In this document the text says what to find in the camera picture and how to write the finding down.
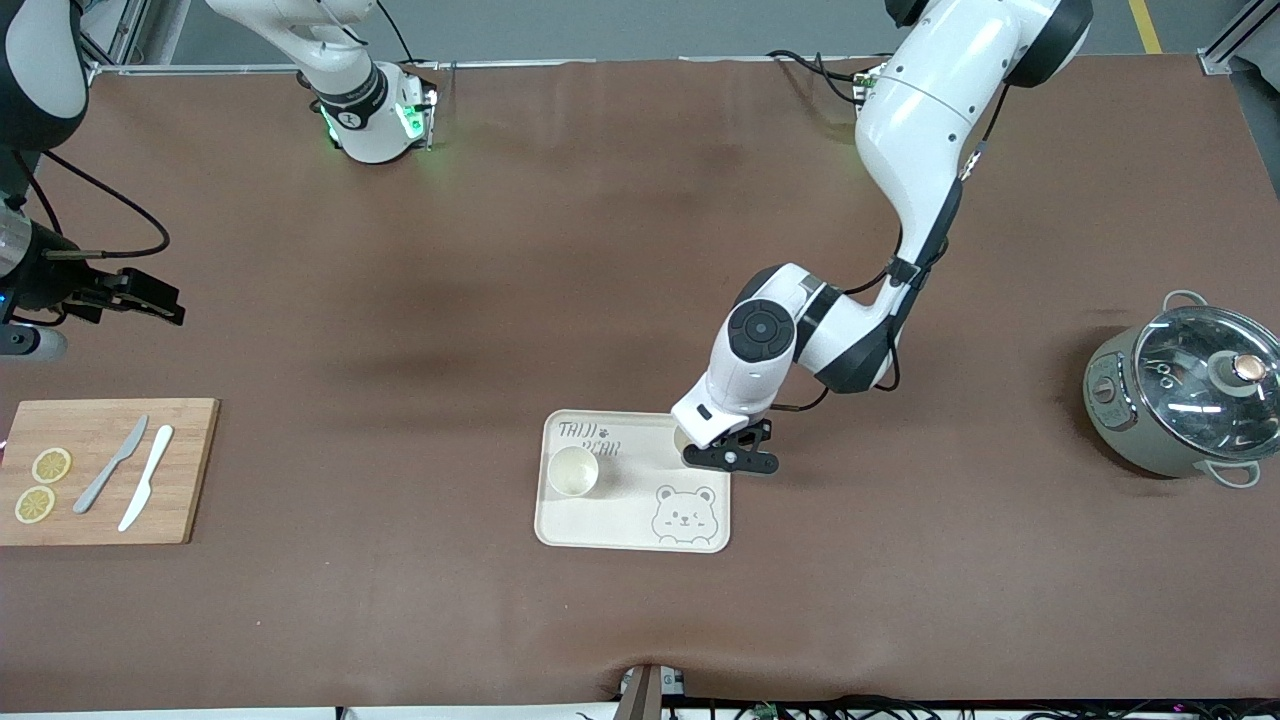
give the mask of wooden cutting board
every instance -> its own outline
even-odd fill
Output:
[[[83,515],[72,512],[81,492],[120,448],[138,418],[148,415],[133,455],[120,462],[97,502]],[[191,539],[196,502],[218,420],[211,398],[40,400],[18,405],[9,445],[0,464],[0,546],[15,544],[159,544]],[[151,478],[151,498],[133,525],[116,530],[124,516],[160,425],[173,425],[173,439]],[[23,524],[14,509],[27,488],[36,457],[50,447],[72,455],[70,471],[49,487],[54,511]]]

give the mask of pot handle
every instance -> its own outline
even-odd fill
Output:
[[[1258,484],[1258,480],[1262,478],[1262,469],[1258,468],[1257,461],[1216,462],[1213,460],[1201,460],[1199,462],[1196,464],[1196,466],[1201,469],[1206,475],[1213,478],[1213,480],[1217,484],[1231,489],[1248,489]],[[1224,478],[1221,473],[1219,473],[1219,470],[1229,470],[1229,469],[1248,470],[1249,479],[1243,483],[1233,483],[1231,480]]]
[[[1165,296],[1165,301],[1160,305],[1160,311],[1167,313],[1169,301],[1175,297],[1185,297],[1187,300],[1190,300],[1196,305],[1208,305],[1208,300],[1204,300],[1204,296],[1198,292],[1192,292],[1189,290],[1175,290],[1174,292],[1170,292],[1169,295]]]

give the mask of white cup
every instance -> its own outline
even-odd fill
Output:
[[[547,464],[547,482],[566,497],[582,497],[591,492],[600,477],[600,461],[585,447],[564,447]]]
[[[685,447],[694,443],[694,441],[689,439],[689,436],[685,434],[685,430],[681,429],[680,425],[676,425],[676,434],[673,439],[676,441],[676,455],[684,455]]]

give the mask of brown table mat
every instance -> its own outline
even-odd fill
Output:
[[[639,661],[750,698],[1280,694],[1280,465],[1144,478],[1078,398],[1170,288],[1280,327],[1280,213],[1193,58],[1011,92],[901,389],[777,418],[783,470],[736,482],[727,550],[534,538],[549,413],[666,410],[755,270],[887,259],[851,110],[792,73],[460,72],[438,149],[378,168],[288,76],[99,78],[63,154],[169,224],[137,264],[188,324],[72,325],[65,361],[5,366],[0,415],[224,405],[189,546],[3,553],[3,708],[588,701]],[[82,246],[152,241],[42,178]]]

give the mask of knife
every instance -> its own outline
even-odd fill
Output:
[[[138,480],[138,489],[133,491],[133,500],[129,501],[129,509],[124,511],[124,518],[120,519],[120,527],[116,530],[122,533],[128,530],[129,525],[142,514],[147,500],[151,498],[151,475],[155,474],[156,465],[160,464],[160,456],[169,447],[169,439],[172,438],[173,425],[160,425],[160,429],[156,430],[156,439],[151,443],[151,456],[147,457],[147,466],[142,470],[142,479]]]
[[[77,515],[88,512],[88,509],[93,506],[93,501],[96,501],[97,496],[102,493],[102,487],[106,486],[108,478],[110,478],[111,473],[115,471],[115,466],[124,462],[131,455],[133,455],[133,451],[138,448],[138,443],[142,442],[142,433],[146,430],[147,416],[143,415],[138,418],[138,424],[133,425],[133,432],[129,433],[129,437],[124,438],[124,445],[122,445],[120,450],[115,452],[115,457],[106,464],[106,468],[102,468],[102,471],[97,474],[97,478],[95,478],[93,482],[84,488],[84,492],[82,492],[76,500],[76,505],[72,506],[73,512]]]

